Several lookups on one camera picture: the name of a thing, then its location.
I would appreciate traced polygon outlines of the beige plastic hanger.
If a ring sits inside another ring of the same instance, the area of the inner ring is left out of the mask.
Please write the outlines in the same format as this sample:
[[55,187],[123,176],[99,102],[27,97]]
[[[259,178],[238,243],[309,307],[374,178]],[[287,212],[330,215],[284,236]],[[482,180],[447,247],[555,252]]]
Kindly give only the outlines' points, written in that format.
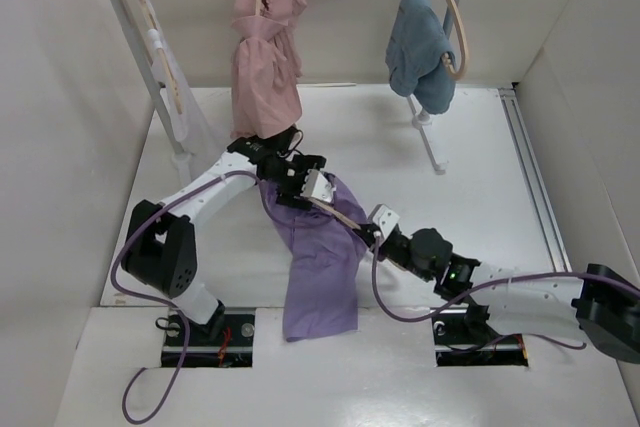
[[311,198],[310,202],[314,204],[316,207],[318,207],[319,209],[331,214],[333,217],[335,217],[337,220],[339,220],[341,223],[343,223],[346,227],[350,228],[351,230],[358,231],[361,229],[361,225],[359,223],[350,219],[345,214],[339,212],[331,205],[314,198]]

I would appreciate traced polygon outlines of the purple t shirt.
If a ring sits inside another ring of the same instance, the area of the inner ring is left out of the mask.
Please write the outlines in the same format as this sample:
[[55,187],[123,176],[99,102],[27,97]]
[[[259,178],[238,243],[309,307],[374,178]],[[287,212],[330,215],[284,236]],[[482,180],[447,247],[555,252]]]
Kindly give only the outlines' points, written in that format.
[[263,207],[292,259],[283,308],[287,342],[317,339],[358,329],[356,274],[364,242],[333,214],[277,203],[277,186],[259,184]]

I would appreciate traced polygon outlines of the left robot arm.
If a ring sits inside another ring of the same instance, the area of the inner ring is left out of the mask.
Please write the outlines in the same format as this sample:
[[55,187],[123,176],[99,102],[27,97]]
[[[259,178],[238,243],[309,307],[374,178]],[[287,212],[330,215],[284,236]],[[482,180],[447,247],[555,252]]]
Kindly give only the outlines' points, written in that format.
[[309,210],[312,202],[333,201],[335,188],[322,156],[290,152],[297,129],[262,139],[239,137],[208,170],[158,203],[139,202],[130,217],[127,241],[117,263],[152,287],[185,316],[201,343],[222,334],[224,304],[197,278],[196,228],[240,193],[260,181],[276,186],[276,201]]

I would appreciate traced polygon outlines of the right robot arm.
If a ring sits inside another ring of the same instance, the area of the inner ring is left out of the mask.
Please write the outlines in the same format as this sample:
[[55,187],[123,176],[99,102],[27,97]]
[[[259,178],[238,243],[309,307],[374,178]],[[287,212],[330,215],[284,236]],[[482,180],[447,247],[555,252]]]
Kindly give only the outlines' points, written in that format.
[[639,361],[639,289],[613,269],[519,273],[458,255],[426,228],[405,236],[373,223],[355,231],[374,255],[432,283],[443,308],[466,306],[462,328],[473,340],[536,335],[575,340],[618,361]]

